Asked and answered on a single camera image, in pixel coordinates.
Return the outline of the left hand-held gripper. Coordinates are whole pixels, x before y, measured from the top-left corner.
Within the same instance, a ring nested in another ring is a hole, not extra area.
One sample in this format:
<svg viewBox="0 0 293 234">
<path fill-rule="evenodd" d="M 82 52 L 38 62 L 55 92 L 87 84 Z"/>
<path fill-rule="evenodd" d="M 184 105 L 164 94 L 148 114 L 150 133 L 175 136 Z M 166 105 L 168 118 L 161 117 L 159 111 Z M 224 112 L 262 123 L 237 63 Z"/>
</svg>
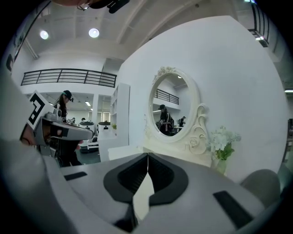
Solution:
<svg viewBox="0 0 293 234">
<path fill-rule="evenodd" d="M 67 141 L 88 140 L 94 136 L 92 130 L 64 123 L 61 110 L 50 105 L 37 91 L 33 92 L 29 101 L 34 110 L 25 127 L 25 144 L 36 146 L 42 155 L 53 158 L 68 155 Z"/>
</svg>

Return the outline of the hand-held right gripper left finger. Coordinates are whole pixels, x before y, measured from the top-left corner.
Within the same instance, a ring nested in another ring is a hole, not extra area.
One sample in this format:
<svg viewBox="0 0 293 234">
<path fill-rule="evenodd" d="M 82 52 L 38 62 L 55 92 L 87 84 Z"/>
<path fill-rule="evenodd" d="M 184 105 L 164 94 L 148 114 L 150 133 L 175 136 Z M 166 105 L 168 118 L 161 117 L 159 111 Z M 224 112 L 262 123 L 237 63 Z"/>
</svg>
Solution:
<svg viewBox="0 0 293 234">
<path fill-rule="evenodd" d="M 148 166 L 146 153 L 61 169 L 78 198 L 103 221 L 131 233 L 138 225 L 133 198 Z"/>
</svg>

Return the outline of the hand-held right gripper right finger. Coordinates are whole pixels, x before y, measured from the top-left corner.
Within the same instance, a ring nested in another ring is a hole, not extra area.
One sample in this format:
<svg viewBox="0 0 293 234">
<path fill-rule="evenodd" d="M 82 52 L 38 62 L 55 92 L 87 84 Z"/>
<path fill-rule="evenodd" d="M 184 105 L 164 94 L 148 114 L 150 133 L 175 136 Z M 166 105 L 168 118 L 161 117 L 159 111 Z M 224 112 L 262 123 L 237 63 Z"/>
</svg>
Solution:
<svg viewBox="0 0 293 234">
<path fill-rule="evenodd" d="M 140 234 L 239 233 L 264 206 L 229 178 L 206 166 L 150 153 L 154 194 Z"/>
</svg>

